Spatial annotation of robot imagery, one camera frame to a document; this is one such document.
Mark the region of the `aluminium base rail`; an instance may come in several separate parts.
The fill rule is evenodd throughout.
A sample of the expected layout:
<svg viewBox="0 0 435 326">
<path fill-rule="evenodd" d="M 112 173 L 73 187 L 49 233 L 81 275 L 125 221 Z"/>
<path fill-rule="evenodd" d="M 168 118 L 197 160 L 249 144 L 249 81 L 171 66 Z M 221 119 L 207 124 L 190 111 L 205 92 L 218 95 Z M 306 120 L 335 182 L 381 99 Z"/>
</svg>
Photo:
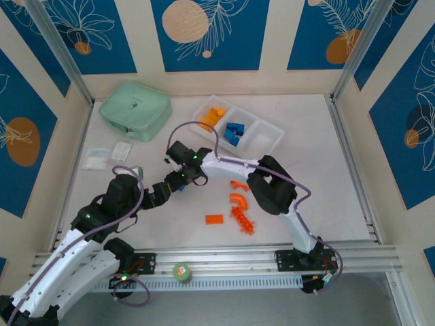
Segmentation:
<svg viewBox="0 0 435 326">
<path fill-rule="evenodd" d="M 343 272 L 401 272 L 402 263 L 395 246 L 375 241 L 338 241 L 330 243 L 343 258 Z M 195 276 L 239 276 L 278 274 L 282 260 L 278 250 L 290 250 L 290 244 L 269 244 L 235 247 L 143 249 L 138 253 L 154 253 L 150 264 L 140 263 L 137 272 L 153 272 L 154 276 L 170 277 L 173 267 L 186 263 Z"/>
</svg>

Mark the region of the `orange long studded lego beam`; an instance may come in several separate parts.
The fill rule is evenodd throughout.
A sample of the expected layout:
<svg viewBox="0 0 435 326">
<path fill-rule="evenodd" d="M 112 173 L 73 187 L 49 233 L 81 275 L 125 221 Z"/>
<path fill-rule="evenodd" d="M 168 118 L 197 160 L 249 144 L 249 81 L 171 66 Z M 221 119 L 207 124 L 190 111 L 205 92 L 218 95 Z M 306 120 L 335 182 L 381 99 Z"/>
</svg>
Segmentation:
<svg viewBox="0 0 435 326">
<path fill-rule="evenodd" d="M 237 221 L 243 233 L 254 234 L 255 223 L 250 221 L 239 207 L 232 207 L 230 216 Z"/>
</svg>

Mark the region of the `black controller board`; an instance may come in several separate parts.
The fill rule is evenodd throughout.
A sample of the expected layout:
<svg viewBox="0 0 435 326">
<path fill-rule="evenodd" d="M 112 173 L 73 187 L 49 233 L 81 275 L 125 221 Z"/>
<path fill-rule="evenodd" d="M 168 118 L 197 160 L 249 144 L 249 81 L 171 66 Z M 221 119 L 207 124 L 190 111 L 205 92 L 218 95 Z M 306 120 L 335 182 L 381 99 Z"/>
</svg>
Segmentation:
<svg viewBox="0 0 435 326">
<path fill-rule="evenodd" d="M 302 275 L 302 291 L 307 294 L 323 291 L 328 283 L 335 279 L 335 274 Z"/>
<path fill-rule="evenodd" d="M 111 295 L 116 299 L 125 299 L 133 294 L 131 291 L 135 288 L 136 282 L 129 277 L 129 275 L 123 274 L 112 274 L 109 277 L 109 289 L 111 290 Z"/>
</svg>

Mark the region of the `aluminium frame post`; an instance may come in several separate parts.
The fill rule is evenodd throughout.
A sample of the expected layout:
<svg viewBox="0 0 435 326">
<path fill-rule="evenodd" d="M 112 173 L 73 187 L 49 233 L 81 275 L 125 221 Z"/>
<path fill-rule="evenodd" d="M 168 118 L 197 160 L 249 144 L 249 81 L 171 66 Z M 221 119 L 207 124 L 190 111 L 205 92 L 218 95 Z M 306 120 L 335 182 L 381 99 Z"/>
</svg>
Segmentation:
<svg viewBox="0 0 435 326">
<path fill-rule="evenodd" d="M 41 1 L 23 0 L 23 3 L 70 82 L 75 86 L 84 102 L 93 107 L 94 99 L 82 78 L 82 74 Z"/>
<path fill-rule="evenodd" d="M 348 83 L 353 78 L 354 73 L 366 55 L 373 39 L 381 28 L 385 17 L 392 8 L 394 1 L 395 0 L 378 0 L 376 2 L 330 95 L 333 104 L 337 104 L 338 100 L 342 97 Z"/>
</svg>

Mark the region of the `large clear gauze packet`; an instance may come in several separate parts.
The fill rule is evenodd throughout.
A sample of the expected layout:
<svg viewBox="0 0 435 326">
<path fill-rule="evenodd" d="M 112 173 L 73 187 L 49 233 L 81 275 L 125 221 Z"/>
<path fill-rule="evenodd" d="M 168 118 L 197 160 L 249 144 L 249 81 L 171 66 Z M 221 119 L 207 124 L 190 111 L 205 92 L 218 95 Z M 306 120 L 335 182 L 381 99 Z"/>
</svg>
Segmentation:
<svg viewBox="0 0 435 326">
<path fill-rule="evenodd" d="M 105 170 L 110 150 L 106 148 L 90 148 L 82 165 L 83 170 Z"/>
</svg>

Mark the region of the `aluminium table side rail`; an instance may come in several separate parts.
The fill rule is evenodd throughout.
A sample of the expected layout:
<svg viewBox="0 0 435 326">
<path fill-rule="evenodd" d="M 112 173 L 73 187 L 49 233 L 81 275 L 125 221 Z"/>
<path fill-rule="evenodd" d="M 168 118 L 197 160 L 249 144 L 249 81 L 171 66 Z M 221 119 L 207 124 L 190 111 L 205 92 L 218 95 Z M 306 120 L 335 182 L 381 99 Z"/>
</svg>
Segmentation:
<svg viewBox="0 0 435 326">
<path fill-rule="evenodd" d="M 95 104 L 95 100 L 92 99 L 91 103 L 88 106 L 88 111 L 86 113 L 86 119 L 84 120 L 84 125 L 80 128 L 80 131 L 77 133 L 77 143 L 73 152 L 73 158 L 71 159 L 72 165 L 71 168 L 69 169 L 69 174 L 68 174 L 69 178 L 68 178 L 67 187 L 66 190 L 64 191 L 60 203 L 60 208 L 57 212 L 56 221 L 54 224 L 54 229 L 50 242 L 47 245 L 47 250 L 50 253 L 55 250 L 56 244 L 59 242 L 59 238 L 61 237 L 61 234 L 63 232 L 63 226 L 65 224 L 65 219 L 67 217 L 67 211 L 68 211 L 73 185 L 75 182 L 75 176 L 77 174 L 78 166 L 80 163 L 84 142 L 88 132 L 90 119 L 92 117 L 92 111 L 94 109 L 94 104 Z"/>
<path fill-rule="evenodd" d="M 363 212 L 364 219 L 366 223 L 373 229 L 372 233 L 374 234 L 374 241 L 376 241 L 380 245 L 383 245 L 385 242 L 384 237 L 379 229 L 378 223 L 373 213 L 372 205 L 370 203 L 366 190 L 364 189 L 364 185 L 362 183 L 362 179 L 355 161 L 355 156 L 351 148 L 351 143 L 345 130 L 345 125 L 338 110 L 338 106 L 335 103 L 331 94 L 326 94 L 324 97 L 332 123 L 334 125 L 334 129 L 336 131 L 336 135 L 338 137 L 338 141 L 340 143 L 346 161 L 347 168 L 349 170 L 349 175 L 351 177 L 356 196 L 358 197 L 358 202 L 360 203 L 360 207 Z"/>
</svg>

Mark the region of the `white three-compartment tray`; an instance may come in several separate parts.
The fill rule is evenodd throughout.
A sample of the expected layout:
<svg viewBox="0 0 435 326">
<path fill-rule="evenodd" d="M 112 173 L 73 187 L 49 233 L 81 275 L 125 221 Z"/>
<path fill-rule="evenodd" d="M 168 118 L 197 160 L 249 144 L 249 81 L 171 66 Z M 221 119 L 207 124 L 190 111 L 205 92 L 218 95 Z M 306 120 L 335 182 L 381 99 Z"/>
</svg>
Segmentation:
<svg viewBox="0 0 435 326">
<path fill-rule="evenodd" d="M 240 158 L 261 158 L 271 154 L 285 134 L 277 126 L 216 95 L 210 96 L 193 113 L 192 120 L 204 122 L 213 109 L 224 111 L 214 126 L 219 135 L 219 147 Z M 237 145 L 232 145 L 224 137 L 228 123 L 244 125 L 243 135 L 239 137 Z"/>
</svg>

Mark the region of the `small clear gauze packet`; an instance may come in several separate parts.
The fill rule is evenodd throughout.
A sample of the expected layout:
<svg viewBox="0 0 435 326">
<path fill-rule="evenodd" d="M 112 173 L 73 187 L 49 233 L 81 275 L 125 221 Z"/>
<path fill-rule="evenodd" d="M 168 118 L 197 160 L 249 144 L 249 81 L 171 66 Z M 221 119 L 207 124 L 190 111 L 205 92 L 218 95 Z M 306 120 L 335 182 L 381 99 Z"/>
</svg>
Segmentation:
<svg viewBox="0 0 435 326">
<path fill-rule="evenodd" d="M 107 157 L 106 163 L 111 166 L 125 163 L 128 159 L 132 147 L 133 144 L 127 141 L 116 142 Z"/>
</svg>

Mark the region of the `green tape roll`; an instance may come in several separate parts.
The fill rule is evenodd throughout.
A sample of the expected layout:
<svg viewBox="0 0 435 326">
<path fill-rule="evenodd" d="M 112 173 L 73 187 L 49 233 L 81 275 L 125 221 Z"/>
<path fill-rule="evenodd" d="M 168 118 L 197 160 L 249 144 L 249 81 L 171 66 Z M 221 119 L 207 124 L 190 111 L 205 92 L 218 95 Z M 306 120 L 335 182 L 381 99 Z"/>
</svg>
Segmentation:
<svg viewBox="0 0 435 326">
<path fill-rule="evenodd" d="M 179 262 L 173 267 L 173 277 L 180 283 L 188 283 L 192 279 L 192 271 L 186 262 Z"/>
</svg>

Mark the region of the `mint green zipper pouch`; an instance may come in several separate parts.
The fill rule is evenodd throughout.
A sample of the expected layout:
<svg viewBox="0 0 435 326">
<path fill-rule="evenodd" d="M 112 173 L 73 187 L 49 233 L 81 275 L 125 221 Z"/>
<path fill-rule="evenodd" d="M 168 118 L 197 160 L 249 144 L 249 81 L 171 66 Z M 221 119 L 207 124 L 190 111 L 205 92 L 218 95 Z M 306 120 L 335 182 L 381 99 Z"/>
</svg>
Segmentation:
<svg viewBox="0 0 435 326">
<path fill-rule="evenodd" d="M 99 108 L 110 128 L 141 142 L 155 138 L 172 112 L 169 95 L 135 81 L 121 83 Z"/>
</svg>

